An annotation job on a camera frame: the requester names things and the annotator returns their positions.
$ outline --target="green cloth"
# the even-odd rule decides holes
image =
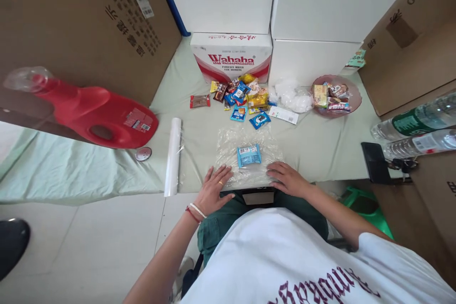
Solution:
[[[203,220],[198,230],[198,249],[204,256],[204,266],[210,259],[215,248],[225,236],[233,223],[253,207],[248,206],[242,197],[242,191],[224,191],[224,197],[234,193],[235,198],[229,201],[220,210],[210,214]],[[328,238],[328,224],[326,218],[320,214],[309,202],[304,199],[287,195],[281,191],[274,191],[274,203],[271,208],[286,208],[311,225],[324,240]]]

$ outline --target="bowl of snacks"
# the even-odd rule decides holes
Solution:
[[[337,75],[324,75],[312,85],[314,110],[326,117],[340,117],[353,113],[361,104],[358,87]]]

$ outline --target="wahaha box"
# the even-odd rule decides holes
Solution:
[[[193,33],[191,50],[206,82],[252,74],[266,83],[272,55],[271,36]]]

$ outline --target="green bottle label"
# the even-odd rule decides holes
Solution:
[[[434,128],[426,126],[415,114],[415,109],[396,115],[393,117],[392,124],[402,135],[413,136],[435,131]]]

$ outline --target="pink bowl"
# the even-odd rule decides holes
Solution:
[[[348,87],[348,91],[351,94],[350,99],[349,99],[349,103],[351,106],[350,113],[353,113],[355,110],[358,109],[358,107],[361,104],[362,97],[361,97],[360,91],[358,90],[358,87],[353,82],[351,82],[348,79],[343,78],[341,76],[337,76],[337,75],[324,75],[324,76],[317,78],[313,82],[313,84],[322,85],[324,82],[328,82],[333,85],[334,84],[346,84]],[[330,118],[336,118],[336,117],[341,117],[341,116],[350,114],[350,113],[345,113],[345,114],[332,113],[332,112],[328,112],[325,108],[316,108],[315,107],[314,110],[318,114],[325,116],[325,117],[330,117]]]

